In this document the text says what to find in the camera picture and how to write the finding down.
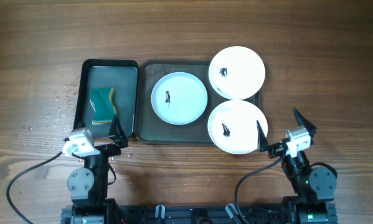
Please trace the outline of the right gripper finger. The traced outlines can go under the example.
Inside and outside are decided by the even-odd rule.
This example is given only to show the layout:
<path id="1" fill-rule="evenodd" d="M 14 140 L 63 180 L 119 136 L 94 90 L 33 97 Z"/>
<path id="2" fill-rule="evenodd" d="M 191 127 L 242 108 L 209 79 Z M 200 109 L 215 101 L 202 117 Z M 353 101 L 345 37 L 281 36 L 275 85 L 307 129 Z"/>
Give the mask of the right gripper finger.
<path id="1" fill-rule="evenodd" d="M 298 125 L 304 126 L 307 129 L 309 135 L 311 137 L 314 137 L 314 135 L 316 134 L 317 127 L 309 120 L 307 120 L 296 108 L 293 109 L 293 114 Z"/>
<path id="2" fill-rule="evenodd" d="M 257 147 L 257 149 L 259 150 L 259 152 L 268 151 L 269 144 L 268 144 L 267 138 L 266 138 L 266 136 L 263 132 L 263 129 L 262 129 L 259 121 L 257 121 L 257 129 L 258 129 L 258 147 Z"/>

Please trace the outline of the green yellow sponge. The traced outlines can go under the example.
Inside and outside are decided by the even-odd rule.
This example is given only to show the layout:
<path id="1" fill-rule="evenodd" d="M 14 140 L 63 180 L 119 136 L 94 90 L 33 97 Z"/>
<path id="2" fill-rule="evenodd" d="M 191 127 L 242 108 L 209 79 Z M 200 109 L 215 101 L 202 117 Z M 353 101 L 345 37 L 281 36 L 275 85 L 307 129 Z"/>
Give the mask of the green yellow sponge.
<path id="1" fill-rule="evenodd" d="M 94 88 L 90 92 L 90 103 L 94 110 L 92 124 L 110 123 L 116 115 L 113 104 L 113 88 Z"/>

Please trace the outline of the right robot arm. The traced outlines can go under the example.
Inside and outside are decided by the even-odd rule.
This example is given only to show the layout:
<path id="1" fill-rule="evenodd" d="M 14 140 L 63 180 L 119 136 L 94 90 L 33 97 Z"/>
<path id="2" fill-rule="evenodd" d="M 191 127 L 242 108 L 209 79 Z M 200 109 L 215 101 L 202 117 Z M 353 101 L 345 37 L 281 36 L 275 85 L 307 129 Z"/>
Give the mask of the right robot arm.
<path id="1" fill-rule="evenodd" d="M 258 150 L 270 159 L 278 157 L 286 178 L 295 192 L 283 197 L 281 204 L 265 207 L 272 223 L 337 223 L 333 203 L 338 173 L 323 162 L 310 163 L 305 150 L 314 142 L 317 127 L 298 110 L 293 110 L 298 127 L 289 129 L 286 138 L 269 144 L 257 122 Z"/>

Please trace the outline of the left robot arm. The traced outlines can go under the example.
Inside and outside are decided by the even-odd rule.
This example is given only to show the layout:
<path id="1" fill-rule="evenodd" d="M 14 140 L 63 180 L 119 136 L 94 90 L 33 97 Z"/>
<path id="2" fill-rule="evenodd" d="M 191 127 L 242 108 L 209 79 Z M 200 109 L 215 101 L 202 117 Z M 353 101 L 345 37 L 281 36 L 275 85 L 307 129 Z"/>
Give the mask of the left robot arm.
<path id="1" fill-rule="evenodd" d="M 111 143 L 95 146 L 88 128 L 74 129 L 65 141 L 62 152 L 66 156 L 84 161 L 82 168 L 74 170 L 68 177 L 67 187 L 71 193 L 72 207 L 62 210 L 61 223 L 126 223 L 125 214 L 115 199 L 108 198 L 108 173 L 114 169 L 109 158 L 121 154 L 128 147 L 128 140 L 119 119 L 114 115 L 108 138 Z"/>

